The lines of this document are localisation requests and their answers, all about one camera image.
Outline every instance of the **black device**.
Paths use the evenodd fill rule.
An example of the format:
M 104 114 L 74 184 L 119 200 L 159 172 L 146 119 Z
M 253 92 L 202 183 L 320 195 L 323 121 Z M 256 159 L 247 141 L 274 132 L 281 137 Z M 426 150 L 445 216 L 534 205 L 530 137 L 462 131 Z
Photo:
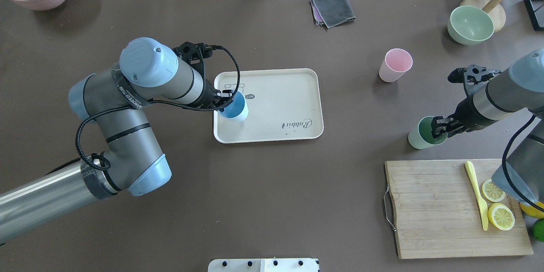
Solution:
M 524 0 L 527 13 L 535 31 L 544 31 L 544 0 Z

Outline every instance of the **metal handle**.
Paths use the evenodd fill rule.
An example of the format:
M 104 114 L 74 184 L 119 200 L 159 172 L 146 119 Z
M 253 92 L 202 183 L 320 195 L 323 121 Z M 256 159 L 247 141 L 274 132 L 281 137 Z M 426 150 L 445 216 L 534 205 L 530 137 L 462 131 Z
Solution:
M 397 228 L 393 225 L 393 222 L 391 222 L 391 220 L 389 220 L 389 217 L 387 216 L 387 204 L 385 201 L 385 196 L 389 193 L 390 190 L 391 190 L 391 187 L 387 185 L 387 188 L 385 189 L 385 193 L 383 194 L 383 211 L 385 214 L 385 219 L 387 220 L 387 222 L 389 222 L 389 225 L 391 225 L 391 229 L 393 230 L 393 232 L 396 233 Z

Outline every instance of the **silver cylinder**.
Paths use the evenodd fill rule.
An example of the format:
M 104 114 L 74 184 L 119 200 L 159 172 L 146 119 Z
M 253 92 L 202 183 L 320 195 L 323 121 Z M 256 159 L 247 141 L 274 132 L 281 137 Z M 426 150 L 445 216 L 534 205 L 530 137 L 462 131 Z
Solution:
M 8 191 L 0 195 L 0 244 L 96 201 L 79 162 Z

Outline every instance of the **lemon slice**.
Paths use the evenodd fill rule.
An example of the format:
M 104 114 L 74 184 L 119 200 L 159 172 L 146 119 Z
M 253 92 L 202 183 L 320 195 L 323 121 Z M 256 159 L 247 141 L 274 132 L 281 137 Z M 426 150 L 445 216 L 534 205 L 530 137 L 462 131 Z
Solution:
M 502 203 L 494 203 L 489 206 L 487 217 L 491 224 L 501 231 L 512 229 L 516 221 L 512 211 Z
M 482 184 L 482 193 L 491 202 L 500 202 L 507 195 L 497 185 L 495 185 L 491 179 L 488 179 Z

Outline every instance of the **yellow knife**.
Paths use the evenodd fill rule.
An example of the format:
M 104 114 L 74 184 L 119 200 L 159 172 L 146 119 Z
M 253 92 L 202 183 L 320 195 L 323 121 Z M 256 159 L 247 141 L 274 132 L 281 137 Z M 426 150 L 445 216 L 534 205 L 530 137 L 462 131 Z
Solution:
M 470 184 L 472 189 L 474 189 L 474 194 L 476 195 L 476 201 L 478 202 L 478 208 L 480 209 L 480 217 L 482 218 L 482 228 L 484 231 L 487 231 L 487 226 L 489 224 L 489 219 L 487 218 L 487 202 L 480 195 L 480 188 L 478 187 L 478 180 L 476 179 L 476 171 L 474 171 L 474 165 L 471 161 L 465 162 L 465 169 L 467 170 L 468 178 L 470 179 Z

